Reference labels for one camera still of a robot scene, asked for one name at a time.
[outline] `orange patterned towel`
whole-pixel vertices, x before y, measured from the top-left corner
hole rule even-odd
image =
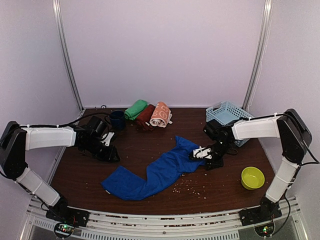
[[[170,121],[171,117],[172,114],[169,107],[163,101],[160,101],[156,104],[150,119],[150,124],[154,127],[165,128],[167,124],[172,124],[172,121]]]

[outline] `wooden table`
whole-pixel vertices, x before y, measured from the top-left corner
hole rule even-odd
[[[63,194],[72,207],[121,214],[172,215],[217,212],[259,204],[272,179],[273,169],[257,139],[238,149],[236,156],[226,155],[224,167],[206,171],[200,166],[194,173],[181,176],[175,184],[141,201],[125,201],[108,194],[101,186],[120,165],[146,179],[146,167],[162,153],[175,147],[175,136],[198,145],[212,144],[203,132],[204,108],[172,108],[173,124],[146,132],[127,121],[126,129],[114,141],[121,161],[100,162],[77,148],[67,148],[54,175],[52,186]],[[111,109],[87,109],[85,114],[111,112]],[[241,172],[254,166],[262,170],[265,184],[249,191],[241,185]]]

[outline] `blue mug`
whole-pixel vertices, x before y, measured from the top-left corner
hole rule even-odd
[[[125,112],[115,110],[109,114],[111,126],[116,131],[121,131],[126,128]]]

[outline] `brown towel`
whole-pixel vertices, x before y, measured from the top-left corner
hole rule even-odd
[[[146,109],[144,109],[135,119],[135,124],[142,127],[145,131],[152,131],[154,129],[153,126],[149,124],[150,118],[154,113],[155,106],[149,104]]]

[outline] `green towel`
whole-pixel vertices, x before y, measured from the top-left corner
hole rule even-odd
[[[139,99],[131,107],[124,111],[125,119],[134,121],[147,106],[148,103],[145,100]]]

